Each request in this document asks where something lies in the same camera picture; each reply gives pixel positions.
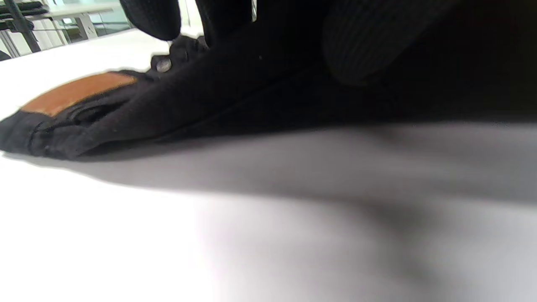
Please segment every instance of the leather patch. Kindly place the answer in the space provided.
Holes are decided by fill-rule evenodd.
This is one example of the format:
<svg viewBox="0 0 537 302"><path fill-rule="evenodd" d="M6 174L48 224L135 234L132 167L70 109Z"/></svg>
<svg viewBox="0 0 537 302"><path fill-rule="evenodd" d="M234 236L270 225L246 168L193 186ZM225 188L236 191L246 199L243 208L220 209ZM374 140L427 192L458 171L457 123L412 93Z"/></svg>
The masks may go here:
<svg viewBox="0 0 537 302"><path fill-rule="evenodd" d="M133 76L117 73L92 75L45 92L24 105L20 110L54 117L91 96L130 85L136 81L137 79Z"/></svg>

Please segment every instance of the desk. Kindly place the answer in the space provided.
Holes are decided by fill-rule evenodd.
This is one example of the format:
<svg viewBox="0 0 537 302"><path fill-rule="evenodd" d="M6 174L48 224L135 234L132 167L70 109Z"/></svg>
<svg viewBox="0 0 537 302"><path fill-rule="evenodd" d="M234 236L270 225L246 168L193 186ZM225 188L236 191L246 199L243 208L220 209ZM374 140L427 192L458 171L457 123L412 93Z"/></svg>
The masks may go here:
<svg viewBox="0 0 537 302"><path fill-rule="evenodd" d="M82 38L88 40L97 37L97 32L95 31L93 22L90 19L90 15L94 13L111 12L117 9L122 9L119 2L100 4L65 4L61 6L51 6L48 13L40 16L31 16L29 19L61 20L65 18L73 18L75 19L78 28L80 28Z"/></svg>
<svg viewBox="0 0 537 302"><path fill-rule="evenodd" d="M26 16L30 21L50 19L54 25L54 30L60 34L60 29L57 27L56 22L65 18L73 18L80 29L80 34L83 39L89 40L97 37L97 31L90 19L91 14L105 13L114 10L121 10L119 3L100 3L100 4L65 4L61 6L52 5L49 7L49 12L43 15ZM19 57L20 54L17 51L12 39L5 32L0 32L0 40L4 42L4 45L8 48L8 51L12 57Z"/></svg>
<svg viewBox="0 0 537 302"><path fill-rule="evenodd" d="M0 116L166 48L133 30L0 62ZM338 129L102 160L0 156L0 301L537 297L534 127Z"/></svg>

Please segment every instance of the black fabric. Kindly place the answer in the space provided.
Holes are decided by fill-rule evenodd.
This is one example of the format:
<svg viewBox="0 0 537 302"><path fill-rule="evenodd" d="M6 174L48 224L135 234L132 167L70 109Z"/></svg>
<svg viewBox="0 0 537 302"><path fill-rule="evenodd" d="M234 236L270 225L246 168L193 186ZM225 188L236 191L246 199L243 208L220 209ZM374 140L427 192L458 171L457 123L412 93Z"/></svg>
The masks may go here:
<svg viewBox="0 0 537 302"><path fill-rule="evenodd" d="M251 0L196 0L196 5L209 47L252 22Z"/></svg>
<svg viewBox="0 0 537 302"><path fill-rule="evenodd" d="M179 36L181 14L177 0L120 0L134 26L157 39L171 41Z"/></svg>
<svg viewBox="0 0 537 302"><path fill-rule="evenodd" d="M175 72L180 71L186 63L197 60L207 51L208 47L205 44L203 37L193 39L180 35L173 41L168 54L152 56L151 68L147 73L154 78L173 76ZM170 69L165 72L159 70L158 66L163 62L170 65Z"/></svg>
<svg viewBox="0 0 537 302"><path fill-rule="evenodd" d="M320 34L330 4L280 1L169 76L134 73L138 84L54 119L18 112L0 122L0 149L76 159L139 144L341 124L535 121L532 3L461 2L366 87L341 83L324 61Z"/></svg>
<svg viewBox="0 0 537 302"><path fill-rule="evenodd" d="M460 0L336 0L323 31L326 62L342 83L367 84Z"/></svg>
<svg viewBox="0 0 537 302"><path fill-rule="evenodd" d="M272 0L257 0L256 1L256 16L259 19L260 15L261 17L265 16L265 13L269 7L269 3Z"/></svg>

